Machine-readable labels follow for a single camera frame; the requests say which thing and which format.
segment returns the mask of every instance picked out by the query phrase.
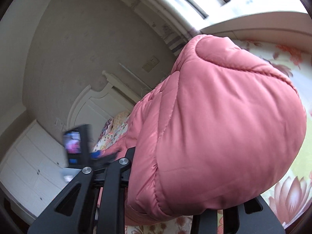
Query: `white cabinet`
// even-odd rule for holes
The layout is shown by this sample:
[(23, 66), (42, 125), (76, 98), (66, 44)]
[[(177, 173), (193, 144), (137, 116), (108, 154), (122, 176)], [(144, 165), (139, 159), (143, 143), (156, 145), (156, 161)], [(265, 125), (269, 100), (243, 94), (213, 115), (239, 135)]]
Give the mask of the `white cabinet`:
[(64, 148), (33, 122), (16, 140), (0, 164), (0, 181), (14, 199), (34, 216), (66, 186), (60, 170)]

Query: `pink quilted jacket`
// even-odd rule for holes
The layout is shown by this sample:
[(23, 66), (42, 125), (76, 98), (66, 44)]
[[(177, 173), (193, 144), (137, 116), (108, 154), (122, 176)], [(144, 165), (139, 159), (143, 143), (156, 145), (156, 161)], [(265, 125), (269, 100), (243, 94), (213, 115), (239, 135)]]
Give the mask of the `pink quilted jacket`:
[(134, 107), (111, 148), (136, 146), (127, 225), (241, 204), (296, 157), (306, 114), (291, 81), (229, 38), (194, 37), (171, 75)]

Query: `silver screw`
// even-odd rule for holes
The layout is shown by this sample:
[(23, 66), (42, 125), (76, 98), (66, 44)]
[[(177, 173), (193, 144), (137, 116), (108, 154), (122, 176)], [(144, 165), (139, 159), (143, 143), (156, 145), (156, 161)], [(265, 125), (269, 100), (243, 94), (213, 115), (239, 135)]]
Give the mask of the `silver screw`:
[(122, 159), (119, 159), (119, 163), (120, 164), (127, 164), (127, 163), (129, 163), (129, 160), (126, 158), (122, 158)]
[(91, 167), (87, 166), (82, 169), (82, 173), (89, 174), (92, 171)]

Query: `phone screen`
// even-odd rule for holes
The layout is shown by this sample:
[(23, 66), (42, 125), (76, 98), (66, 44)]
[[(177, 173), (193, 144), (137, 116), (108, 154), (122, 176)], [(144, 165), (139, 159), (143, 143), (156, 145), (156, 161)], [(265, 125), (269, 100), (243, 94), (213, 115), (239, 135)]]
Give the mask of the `phone screen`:
[(80, 154), (80, 133), (71, 131), (64, 135), (64, 145), (68, 154)]

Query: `white headboard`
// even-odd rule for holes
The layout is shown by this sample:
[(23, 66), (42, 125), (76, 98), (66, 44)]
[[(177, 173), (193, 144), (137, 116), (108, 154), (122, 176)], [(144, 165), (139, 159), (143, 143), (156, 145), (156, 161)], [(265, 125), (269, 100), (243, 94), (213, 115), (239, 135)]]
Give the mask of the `white headboard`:
[(88, 85), (74, 101), (67, 118), (67, 130), (81, 124), (91, 124), (91, 139), (96, 142), (105, 122), (122, 111), (131, 112), (140, 97), (116, 76), (102, 72), (108, 84), (98, 92)]

